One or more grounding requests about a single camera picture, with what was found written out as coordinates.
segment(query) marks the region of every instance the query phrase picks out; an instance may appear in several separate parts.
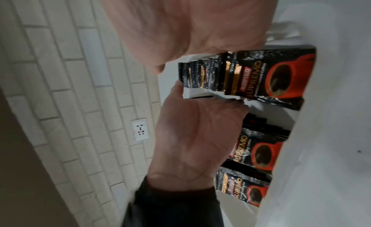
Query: white wall outlet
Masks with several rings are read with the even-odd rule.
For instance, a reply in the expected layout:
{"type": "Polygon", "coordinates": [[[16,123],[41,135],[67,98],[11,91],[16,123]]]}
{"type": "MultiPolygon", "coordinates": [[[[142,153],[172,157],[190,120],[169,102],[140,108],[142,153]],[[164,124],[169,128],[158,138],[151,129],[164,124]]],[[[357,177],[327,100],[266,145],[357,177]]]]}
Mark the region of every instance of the white wall outlet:
{"type": "Polygon", "coordinates": [[[150,134],[148,132],[147,119],[133,120],[131,121],[133,128],[135,141],[141,141],[149,139],[150,134]]]}

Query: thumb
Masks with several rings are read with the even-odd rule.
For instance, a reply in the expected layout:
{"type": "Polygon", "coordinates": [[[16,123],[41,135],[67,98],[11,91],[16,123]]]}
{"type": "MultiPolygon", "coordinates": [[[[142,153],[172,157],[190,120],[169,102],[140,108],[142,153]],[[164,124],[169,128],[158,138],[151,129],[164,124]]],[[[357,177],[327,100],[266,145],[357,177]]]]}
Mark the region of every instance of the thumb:
{"type": "Polygon", "coordinates": [[[171,88],[169,96],[183,98],[183,90],[184,90],[183,83],[180,80],[177,80],[175,82],[175,85],[171,88]]]}

